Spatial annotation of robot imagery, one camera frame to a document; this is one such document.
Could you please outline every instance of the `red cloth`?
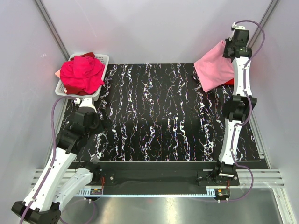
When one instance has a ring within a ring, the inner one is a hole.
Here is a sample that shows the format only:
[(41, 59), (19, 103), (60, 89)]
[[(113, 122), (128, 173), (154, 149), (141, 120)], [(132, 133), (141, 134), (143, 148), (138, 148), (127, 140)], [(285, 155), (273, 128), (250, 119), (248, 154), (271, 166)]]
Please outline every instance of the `red cloth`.
[(91, 95), (103, 85), (102, 75), (105, 66), (94, 57), (75, 56), (74, 60), (65, 62), (60, 69), (60, 79), (67, 89), (66, 94)]
[(95, 57), (95, 55), (94, 55), (94, 53), (92, 53), (92, 52), (89, 52), (89, 53), (86, 53), (86, 54), (83, 54), (83, 55), (80, 55), (81, 57)]
[(224, 85), (234, 85), (234, 79), (229, 80)]

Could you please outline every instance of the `cable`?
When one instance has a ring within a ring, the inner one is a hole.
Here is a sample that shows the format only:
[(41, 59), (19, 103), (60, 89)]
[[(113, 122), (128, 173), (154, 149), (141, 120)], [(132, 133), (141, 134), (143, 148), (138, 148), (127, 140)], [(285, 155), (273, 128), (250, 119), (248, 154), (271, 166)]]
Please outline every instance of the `cable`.
[[(81, 202), (81, 201), (85, 201), (85, 198), (73, 202), (70, 206), (72, 206), (72, 205), (74, 205), (74, 204), (76, 204), (76, 203), (78, 203), (78, 202)], [(89, 220), (88, 220), (87, 222), (85, 222), (84, 224), (89, 224), (89, 223), (93, 220), (93, 218), (94, 218), (94, 216), (95, 216), (96, 208), (97, 208), (94, 201), (89, 200), (89, 202), (92, 202), (92, 203), (93, 203), (93, 214), (92, 214), (92, 216), (89, 218)], [(62, 218), (60, 218), (59, 220), (60, 220), (63, 224), (68, 224), (68, 223), (67, 223), (66, 221), (64, 221)]]
[(210, 176), (212, 176), (212, 174), (213, 174), (213, 172), (211, 172), (210, 175), (207, 176), (207, 177), (197, 178), (196, 181), (197, 181), (197, 180), (202, 180), (202, 179), (208, 179)]
[(225, 190), (228, 189), (230, 186), (230, 181), (228, 180), (227, 182), (228, 182), (228, 185), (226, 186)]
[(45, 183), (50, 171), (51, 171), (51, 167), (53, 166), (54, 162), (55, 162), (55, 158), (56, 158), (56, 134), (55, 134), (55, 127), (54, 127), (54, 111), (55, 111), (55, 107), (57, 105), (57, 103), (59, 102), (59, 100), (63, 99), (63, 98), (70, 98), (70, 99), (75, 99), (74, 97), (71, 97), (71, 96), (63, 96), (63, 97), (60, 97), (58, 98), (54, 104), (53, 104), (53, 107), (52, 107), (52, 111), (51, 111), (51, 129), (52, 129), (52, 138), (53, 138), (53, 156), (52, 156), (52, 161), (51, 161), (51, 164), (50, 164), (50, 168), (48, 168), (45, 176), (43, 177), (43, 180), (41, 182), (41, 184), (38, 186), (35, 194), (33, 195), (32, 197), (32, 201), (29, 202), (29, 204), (27, 205), (26, 209), (24, 210), (23, 214), (22, 214), (22, 217), (21, 217), (21, 220), (19, 222), (19, 224), (22, 224), (24, 219), (25, 219), (25, 216), (29, 210), (29, 208), (31, 207), (33, 201), (36, 199), (38, 193), (40, 192), (43, 184)]
[(246, 67), (247, 67), (247, 65), (249, 64), (249, 62), (258, 54), (258, 52), (261, 50), (261, 48), (262, 48), (262, 46), (263, 46), (263, 44), (264, 44), (264, 42), (265, 42), (265, 31), (264, 31), (264, 29), (262, 28), (262, 26), (259, 24), (259, 23), (257, 23), (257, 22), (255, 22), (255, 21), (252, 21), (252, 20), (240, 20), (240, 21), (238, 21), (238, 22), (236, 22), (235, 24), (238, 24), (238, 23), (240, 23), (240, 22), (251, 22), (251, 23), (254, 23), (254, 24), (256, 24), (260, 29), (261, 29), (261, 31), (262, 31), (262, 33), (263, 33), (263, 40), (262, 40), (262, 43), (261, 43), (261, 45), (259, 46), (259, 48), (256, 50), (256, 52), (252, 55), (252, 57), (245, 63), (245, 65), (244, 65), (244, 68), (243, 68), (243, 76), (244, 76), (244, 93), (245, 93), (245, 95), (246, 95), (246, 97), (247, 97), (247, 99), (248, 99), (248, 102), (249, 102), (249, 113), (248, 113), (248, 117), (247, 117), (247, 119), (243, 122), (243, 123), (236, 123), (236, 125), (234, 126), (234, 131), (233, 131), (233, 136), (232, 136), (232, 141), (231, 141), (231, 154), (232, 154), (232, 157), (233, 157), (233, 160), (234, 160), (234, 163), (235, 163), (235, 165), (237, 166), (237, 167), (239, 167), (239, 168), (244, 168), (244, 169), (247, 169), (249, 172), (250, 172), (250, 175), (251, 175), (251, 185), (250, 185), (250, 188), (249, 188), (249, 190), (247, 191), (247, 193), (245, 194), (245, 195), (243, 195), (243, 196), (241, 196), (241, 197), (239, 197), (239, 198), (236, 198), (236, 199), (231, 199), (231, 200), (229, 200), (230, 202), (236, 202), (236, 201), (239, 201), (239, 200), (241, 200), (241, 199), (243, 199), (243, 198), (245, 198), (250, 192), (251, 192), (251, 190), (252, 190), (252, 187), (253, 187), (253, 183), (254, 183), (254, 177), (253, 177), (253, 173), (252, 173), (252, 171), (249, 169), (249, 167), (247, 167), (247, 166), (243, 166), (243, 165), (239, 165), (238, 163), (237, 163), (237, 161), (236, 161), (236, 159), (235, 159), (235, 155), (234, 155), (234, 152), (233, 152), (233, 144), (234, 144), (234, 138), (235, 138), (235, 133), (236, 133), (236, 129), (237, 129), (237, 126), (244, 126), (245, 124), (247, 124), (247, 122), (249, 121), (249, 119), (250, 119), (250, 117), (251, 117), (251, 114), (252, 114), (252, 103), (251, 103), (251, 99), (250, 99), (250, 97), (249, 97), (249, 95), (248, 95), (248, 93), (247, 93), (247, 91), (246, 91)]
[[(102, 191), (101, 191), (100, 197), (102, 197), (103, 192), (104, 192), (104, 183), (105, 183), (105, 179), (104, 179), (104, 177), (101, 177), (100, 180), (101, 180), (101, 184), (102, 184), (102, 189), (101, 189)], [(74, 204), (76, 204), (77, 202), (80, 202), (80, 201), (82, 201), (82, 200), (75, 201), (75, 202), (72, 203), (70, 206), (72, 206), (72, 205), (74, 205)], [(93, 202), (93, 214), (92, 214), (92, 216), (89, 218), (89, 220), (88, 220), (86, 223), (84, 223), (84, 224), (89, 224), (89, 223), (93, 220), (94, 215), (95, 215), (95, 209), (96, 209), (95, 202), (92, 201), (91, 199), (89, 199), (89, 201), (90, 201), (90, 202)], [(68, 223), (67, 223), (66, 221), (64, 221), (61, 217), (60, 217), (60, 221), (61, 221), (63, 224), (68, 224)]]

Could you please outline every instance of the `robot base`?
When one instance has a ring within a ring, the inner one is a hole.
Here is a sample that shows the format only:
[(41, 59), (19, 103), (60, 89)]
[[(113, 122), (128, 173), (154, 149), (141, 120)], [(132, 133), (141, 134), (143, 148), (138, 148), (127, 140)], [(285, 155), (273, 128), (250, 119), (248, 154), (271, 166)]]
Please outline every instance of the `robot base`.
[(237, 172), (235, 173), (234, 177), (229, 178), (225, 176), (215, 175), (213, 171), (198, 171), (197, 172), (197, 183), (199, 186), (219, 186), (219, 187), (226, 187), (230, 186), (239, 186), (239, 177)]
[[(24, 202), (15, 202), (11, 210), (19, 217), (23, 215), (26, 209)], [(39, 212), (38, 210), (29, 209), (25, 216), (25, 221), (30, 224), (56, 224), (59, 221), (61, 211), (59, 203), (52, 203), (49, 211)]]

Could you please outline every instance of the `metal floor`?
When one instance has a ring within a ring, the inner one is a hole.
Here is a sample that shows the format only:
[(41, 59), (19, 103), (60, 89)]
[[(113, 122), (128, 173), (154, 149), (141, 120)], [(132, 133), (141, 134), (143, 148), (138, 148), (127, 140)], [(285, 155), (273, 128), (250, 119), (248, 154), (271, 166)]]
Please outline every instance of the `metal floor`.
[[(231, 198), (244, 194), (240, 189), (231, 189), (231, 192)], [(83, 224), (92, 213), (92, 204), (75, 197), (66, 206), (61, 217), (70, 224)], [(220, 204), (211, 198), (103, 197), (96, 201), (96, 213), (90, 222), (90, 224), (220, 223), (282, 224), (283, 222), (271, 189), (253, 189), (246, 198), (238, 202)]]

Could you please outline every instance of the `gray wall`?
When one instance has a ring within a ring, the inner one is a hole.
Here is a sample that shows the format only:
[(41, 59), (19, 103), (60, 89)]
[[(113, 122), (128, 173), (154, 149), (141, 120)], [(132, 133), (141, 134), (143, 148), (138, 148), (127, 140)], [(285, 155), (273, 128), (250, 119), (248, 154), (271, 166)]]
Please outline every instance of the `gray wall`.
[(13, 202), (48, 153), (54, 72), (64, 59), (32, 0), (0, 1), (0, 30), (0, 217), (12, 224), (20, 220)]
[(234, 21), (260, 21), (271, 0), (43, 2), (71, 54), (107, 54), (110, 63), (194, 63), (230, 35)]
[(297, 220), (299, 193), (299, 1), (280, 1), (266, 24), (266, 41), (253, 59), (252, 93), (255, 116), (271, 164), (281, 171)]

